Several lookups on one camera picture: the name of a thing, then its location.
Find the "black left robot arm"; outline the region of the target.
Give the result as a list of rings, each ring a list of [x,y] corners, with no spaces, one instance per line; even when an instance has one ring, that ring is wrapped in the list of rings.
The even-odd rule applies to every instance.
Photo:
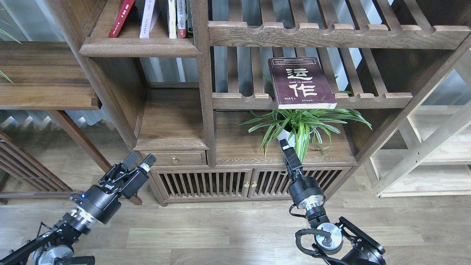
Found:
[[[137,159],[138,155],[131,153],[121,163],[113,165],[98,185],[92,185],[85,193],[72,194],[70,199],[76,203],[75,209],[45,233],[38,234],[18,250],[12,250],[1,264],[25,265],[32,254],[36,265],[94,265],[94,256],[76,257],[72,246],[81,235],[90,232],[94,223],[106,224],[121,207],[119,198],[132,198],[149,179],[147,173],[156,161],[155,156],[149,154],[132,168]]]

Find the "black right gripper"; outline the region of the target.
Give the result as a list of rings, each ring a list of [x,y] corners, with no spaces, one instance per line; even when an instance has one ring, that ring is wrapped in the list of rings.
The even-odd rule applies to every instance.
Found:
[[[289,193],[293,203],[299,209],[313,209],[323,206],[325,195],[315,178],[305,176],[295,149],[288,144],[286,139],[281,139],[278,143],[283,151],[283,160],[288,169],[288,176],[292,181]]]

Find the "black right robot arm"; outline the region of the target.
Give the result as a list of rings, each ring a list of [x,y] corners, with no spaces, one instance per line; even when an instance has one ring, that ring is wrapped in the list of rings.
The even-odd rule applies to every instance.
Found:
[[[303,218],[310,226],[295,233],[297,248],[329,265],[384,265],[382,245],[346,218],[339,218],[338,223],[330,222],[320,185],[315,178],[305,176],[300,159],[288,141],[282,139],[279,144],[291,179],[289,193],[293,207],[306,210]]]

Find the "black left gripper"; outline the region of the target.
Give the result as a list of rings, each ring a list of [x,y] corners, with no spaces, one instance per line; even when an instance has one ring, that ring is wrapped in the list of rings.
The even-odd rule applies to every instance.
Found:
[[[130,199],[149,179],[147,173],[157,161],[148,154],[142,163],[133,168],[139,159],[135,152],[130,153],[121,163],[115,164],[99,181],[81,195],[81,208],[103,224],[113,217],[121,207],[119,198]]]

